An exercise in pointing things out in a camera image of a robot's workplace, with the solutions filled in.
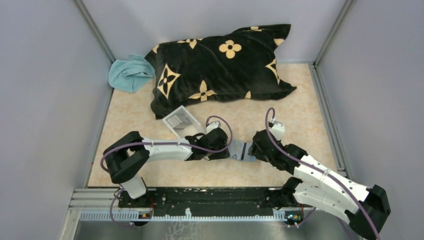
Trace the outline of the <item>beige card holder wallet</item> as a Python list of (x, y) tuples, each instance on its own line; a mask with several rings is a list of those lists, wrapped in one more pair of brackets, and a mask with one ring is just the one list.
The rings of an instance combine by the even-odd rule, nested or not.
[(256, 158), (249, 155), (249, 149), (251, 146), (252, 142), (243, 142), (233, 139), (228, 147), (229, 158), (240, 162), (256, 162)]

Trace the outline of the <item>white plastic card box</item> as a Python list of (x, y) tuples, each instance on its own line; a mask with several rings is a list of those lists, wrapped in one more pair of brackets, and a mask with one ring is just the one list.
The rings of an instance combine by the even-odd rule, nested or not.
[(206, 133), (203, 125), (183, 105), (166, 115), (162, 121), (177, 138)]

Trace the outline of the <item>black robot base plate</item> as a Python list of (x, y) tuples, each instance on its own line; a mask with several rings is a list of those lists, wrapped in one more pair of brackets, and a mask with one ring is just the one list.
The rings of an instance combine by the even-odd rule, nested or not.
[(156, 187), (137, 199), (124, 191), (118, 199), (120, 208), (147, 208), (155, 217), (183, 216), (186, 209), (194, 217), (262, 217), (301, 208), (280, 187)]

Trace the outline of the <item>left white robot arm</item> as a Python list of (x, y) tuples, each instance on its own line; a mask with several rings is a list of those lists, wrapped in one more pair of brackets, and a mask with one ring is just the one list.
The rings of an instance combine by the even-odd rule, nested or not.
[(179, 160), (216, 160), (229, 157), (232, 135), (227, 134), (219, 121), (207, 125), (206, 133), (188, 135), (174, 141), (153, 140), (131, 131), (103, 152), (101, 167), (111, 182), (120, 185), (132, 203), (144, 207), (149, 203), (150, 193), (139, 170), (148, 162)]

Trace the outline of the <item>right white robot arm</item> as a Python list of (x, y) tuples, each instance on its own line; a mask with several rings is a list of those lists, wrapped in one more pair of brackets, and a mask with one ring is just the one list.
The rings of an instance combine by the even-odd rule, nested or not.
[(270, 194), (270, 206), (308, 205), (344, 221), (364, 239), (378, 239), (391, 213), (386, 190), (336, 173), (295, 144), (282, 145), (283, 134), (281, 123), (269, 123), (268, 129), (255, 133), (248, 150), (249, 155), (291, 174), (281, 189)]

